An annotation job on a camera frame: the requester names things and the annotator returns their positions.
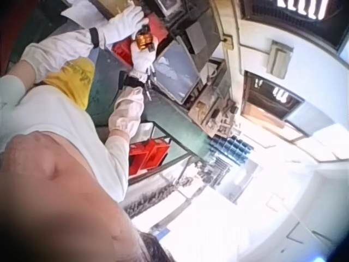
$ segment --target yellow bag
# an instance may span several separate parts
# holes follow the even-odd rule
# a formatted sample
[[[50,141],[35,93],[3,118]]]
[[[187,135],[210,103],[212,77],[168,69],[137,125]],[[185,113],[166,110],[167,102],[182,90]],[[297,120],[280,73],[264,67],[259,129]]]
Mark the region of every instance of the yellow bag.
[[[44,83],[61,90],[82,110],[87,109],[95,66],[86,57],[68,61],[57,73],[49,73]]]

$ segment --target worker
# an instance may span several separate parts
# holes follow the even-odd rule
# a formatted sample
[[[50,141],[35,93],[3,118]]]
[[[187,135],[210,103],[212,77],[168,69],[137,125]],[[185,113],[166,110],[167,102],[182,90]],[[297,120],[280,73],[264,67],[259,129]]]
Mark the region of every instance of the worker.
[[[16,250],[11,256],[18,260],[169,261],[158,243],[142,240],[118,205],[128,185],[130,138],[144,108],[142,86],[156,52],[132,43],[134,67],[109,118],[105,145],[85,112],[94,75],[91,49],[104,49],[147,23],[133,6],[99,28],[30,44],[0,79],[0,192],[1,208],[7,207],[1,230],[10,236],[7,245],[15,245],[7,252]]]

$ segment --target red container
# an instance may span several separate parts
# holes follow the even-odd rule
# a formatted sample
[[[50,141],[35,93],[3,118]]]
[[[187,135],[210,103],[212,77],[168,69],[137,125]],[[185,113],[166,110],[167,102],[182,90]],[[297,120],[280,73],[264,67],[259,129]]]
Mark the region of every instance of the red container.
[[[170,145],[164,139],[150,139],[146,145],[149,152],[142,169],[153,169],[160,165],[170,149]]]
[[[143,169],[146,159],[148,158],[149,151],[144,147],[143,143],[135,143],[130,145],[129,153],[129,176],[137,175],[137,173]]]

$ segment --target hand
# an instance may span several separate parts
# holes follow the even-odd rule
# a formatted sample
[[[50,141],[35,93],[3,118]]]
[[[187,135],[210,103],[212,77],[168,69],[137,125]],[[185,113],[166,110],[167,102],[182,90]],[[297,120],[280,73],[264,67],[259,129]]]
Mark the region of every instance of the hand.
[[[113,44],[138,32],[147,23],[149,19],[144,18],[142,8],[132,5],[109,20],[107,25],[100,28],[99,33],[104,35],[106,45]]]
[[[154,63],[157,57],[159,41],[156,37],[154,37],[153,43],[155,45],[155,51],[153,52],[149,52],[148,49],[140,50],[136,42],[131,44],[133,69],[139,73],[146,74],[147,69]]]

